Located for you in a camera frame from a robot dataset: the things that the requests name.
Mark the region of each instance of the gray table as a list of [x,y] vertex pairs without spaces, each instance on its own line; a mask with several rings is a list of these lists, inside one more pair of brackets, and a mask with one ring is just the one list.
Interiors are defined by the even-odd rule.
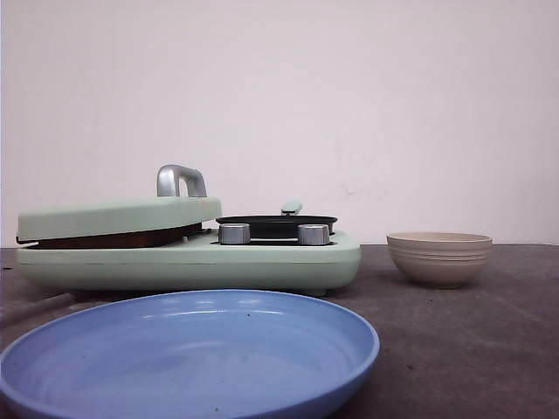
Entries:
[[[386,246],[362,252],[355,281],[326,299],[368,319],[382,348],[331,419],[559,416],[559,247],[494,246],[475,282],[449,291],[407,282]],[[2,251],[1,348],[48,320],[146,294],[39,288],[10,269],[14,254]],[[0,417],[15,416],[0,404]]]

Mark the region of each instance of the white wall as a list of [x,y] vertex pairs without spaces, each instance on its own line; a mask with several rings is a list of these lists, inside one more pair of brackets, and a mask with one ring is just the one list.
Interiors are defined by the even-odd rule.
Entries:
[[559,2],[3,1],[3,241],[200,169],[224,213],[559,244]]

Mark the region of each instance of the blue plate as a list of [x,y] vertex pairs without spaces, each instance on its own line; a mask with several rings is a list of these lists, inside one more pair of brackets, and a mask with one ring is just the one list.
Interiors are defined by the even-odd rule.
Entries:
[[379,350],[362,317],[282,292],[178,292],[41,326],[2,356],[23,418],[317,418],[362,385]]

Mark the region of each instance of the beige bowl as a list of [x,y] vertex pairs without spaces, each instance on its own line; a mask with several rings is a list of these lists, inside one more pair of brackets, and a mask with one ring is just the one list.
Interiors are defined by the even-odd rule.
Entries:
[[437,288],[456,288],[487,262],[492,239],[463,233],[405,232],[387,237],[392,260],[410,279]]

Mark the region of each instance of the toy stove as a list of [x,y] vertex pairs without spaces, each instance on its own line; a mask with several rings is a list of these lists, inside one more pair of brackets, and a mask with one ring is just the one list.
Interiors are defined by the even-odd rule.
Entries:
[[[179,180],[188,196],[179,196]],[[33,283],[75,290],[289,289],[320,296],[349,284],[359,244],[337,218],[221,217],[200,172],[177,165],[157,175],[157,197],[26,211],[19,216],[19,270]],[[216,219],[219,229],[204,229]]]

